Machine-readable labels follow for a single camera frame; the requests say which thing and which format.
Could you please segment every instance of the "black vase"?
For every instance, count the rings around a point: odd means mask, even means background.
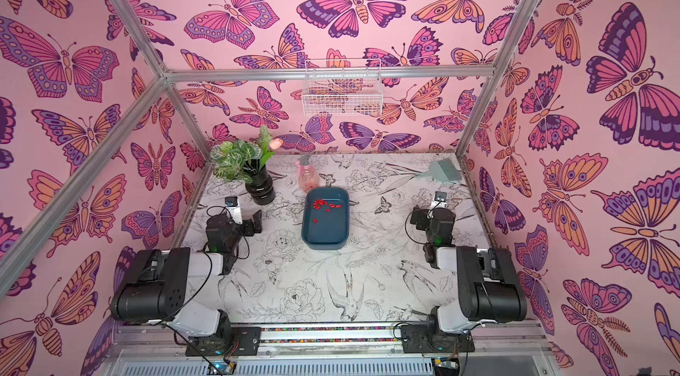
[[[253,182],[245,183],[245,189],[252,196],[253,202],[258,205],[271,203],[276,197],[276,192],[274,191],[274,180],[267,172],[267,166],[262,167],[257,174],[251,177]]]

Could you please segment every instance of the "bird drawing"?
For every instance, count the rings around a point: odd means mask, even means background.
[[[417,294],[417,292],[415,291],[415,284],[414,284],[414,283],[415,283],[415,280],[416,280],[416,279],[420,280],[420,282],[421,282],[425,287],[427,287],[431,293],[435,293],[435,291],[432,290],[433,287],[434,287],[435,289],[437,289],[437,288],[435,287],[435,285],[432,284],[432,282],[429,281],[428,279],[426,279],[425,277],[423,277],[423,276],[421,276],[420,274],[418,274],[418,271],[419,271],[420,269],[427,270],[427,271],[429,271],[429,272],[431,273],[432,271],[431,271],[430,269],[425,268],[425,267],[421,266],[420,264],[416,264],[415,262],[406,261],[406,260],[401,260],[401,264],[398,264],[398,265],[396,266],[396,269],[397,269],[397,270],[402,270],[402,271],[404,271],[403,279],[404,279],[404,283],[406,284],[406,287],[409,288],[409,290],[411,291],[411,293],[412,293],[412,294],[416,297],[416,299],[418,299],[421,303],[422,303],[422,301],[421,301],[419,295]]]
[[[345,295],[340,295],[328,280],[328,273],[326,273],[326,282],[328,283],[328,294],[330,295],[330,300],[337,308],[342,308],[342,314],[340,315],[340,321],[354,321],[356,316],[359,314],[359,309],[361,308],[361,303],[364,300],[364,288],[366,284],[361,287],[361,295],[359,295],[359,300],[354,299],[352,294],[352,272],[350,271],[350,279],[347,280],[347,274],[345,273]]]

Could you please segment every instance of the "pink spray bottle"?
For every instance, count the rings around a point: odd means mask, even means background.
[[[303,192],[309,193],[311,189],[319,186],[319,173],[310,165],[309,155],[300,156],[295,165],[298,167],[298,184]]]

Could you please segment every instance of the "butterfly wallpaper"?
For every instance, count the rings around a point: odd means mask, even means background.
[[[680,371],[674,1],[542,0],[465,155],[565,375]]]

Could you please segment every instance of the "mounting plate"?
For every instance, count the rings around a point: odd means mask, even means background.
[[[465,335],[432,335],[432,339],[427,338],[427,328],[425,324],[400,326],[401,346],[405,354],[424,353],[429,352],[445,352],[451,354],[456,349],[458,353],[461,352],[475,352],[475,344],[472,339],[468,342]]]

